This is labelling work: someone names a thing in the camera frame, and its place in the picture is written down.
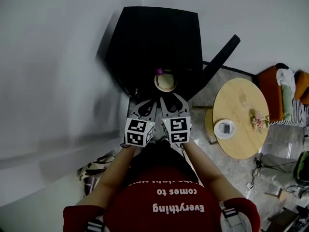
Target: white cloth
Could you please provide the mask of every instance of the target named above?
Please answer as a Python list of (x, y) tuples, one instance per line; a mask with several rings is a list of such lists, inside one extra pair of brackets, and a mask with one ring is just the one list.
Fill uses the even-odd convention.
[(296, 91), (294, 72), (291, 69), (278, 69), (276, 79), (279, 86), (283, 84), (291, 89), (293, 99)]

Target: person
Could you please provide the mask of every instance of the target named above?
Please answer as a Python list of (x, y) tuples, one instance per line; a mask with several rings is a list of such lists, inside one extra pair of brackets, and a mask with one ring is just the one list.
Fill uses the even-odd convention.
[(256, 206), (192, 139), (183, 149), (196, 173), (166, 139), (135, 157), (135, 146), (122, 148), (95, 189), (64, 209), (63, 231), (258, 232)]
[(309, 199), (309, 152), (302, 152), (298, 160), (259, 153), (255, 163), (258, 175), (265, 181), (287, 192), (298, 192), (302, 200)]

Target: round wooden table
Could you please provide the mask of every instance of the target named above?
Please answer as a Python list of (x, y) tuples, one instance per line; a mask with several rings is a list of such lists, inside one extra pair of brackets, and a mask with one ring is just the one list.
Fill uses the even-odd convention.
[(262, 92), (252, 82), (243, 78), (235, 78), (225, 83), (213, 105), (213, 125), (221, 119), (230, 119), (236, 125), (236, 133), (232, 138), (217, 138), (222, 150), (236, 159), (253, 156), (267, 137), (268, 128), (262, 133), (252, 129), (250, 109), (260, 111), (264, 116), (269, 114)]

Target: white plate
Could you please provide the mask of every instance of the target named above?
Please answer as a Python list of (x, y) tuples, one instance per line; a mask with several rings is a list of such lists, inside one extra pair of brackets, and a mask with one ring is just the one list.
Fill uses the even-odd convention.
[[(230, 125), (230, 133), (223, 133), (219, 130), (219, 126), (221, 124), (228, 124)], [(234, 124), (233, 121), (229, 120), (229, 119), (222, 119), (219, 122), (217, 122), (217, 124), (214, 126), (213, 128), (214, 134), (216, 135), (217, 138), (220, 139), (229, 139), (232, 136), (234, 136), (235, 132), (236, 132), (236, 125)]]

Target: floor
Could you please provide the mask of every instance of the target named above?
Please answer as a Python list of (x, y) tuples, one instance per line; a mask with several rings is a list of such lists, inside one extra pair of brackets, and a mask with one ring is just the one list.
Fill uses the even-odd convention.
[[(236, 77), (251, 80), (249, 76), (220, 69), (206, 87), (188, 102), (190, 108), (197, 105), (213, 105), (216, 94), (221, 86), (228, 80)], [(227, 179), (246, 197), (248, 191), (246, 184), (252, 180), (251, 170), (254, 168), (254, 156), (245, 160), (233, 159), (229, 157), (219, 145), (210, 145), (209, 141), (214, 141), (214, 139), (209, 138), (205, 131), (205, 112), (192, 109), (190, 109), (190, 112), (192, 121), (191, 137), (215, 162)], [(157, 109), (155, 122), (155, 137), (159, 138), (163, 135), (161, 126), (162, 113), (160, 109)], [(303, 151), (302, 137), (302, 128), (273, 125), (270, 126), (267, 139), (260, 151), (262, 153), (271, 153), (280, 157), (296, 159)], [(176, 147), (173, 148), (181, 153), (180, 149)], [(259, 177), (256, 177), (255, 185), (255, 198), (253, 200), (261, 217), (261, 228), (264, 228), (267, 225), (267, 218), (280, 211), (282, 207), (285, 206), (292, 209), (295, 206), (290, 201), (280, 203), (277, 198), (266, 196), (264, 194), (265, 192), (276, 193), (278, 188), (262, 179), (259, 179)]]

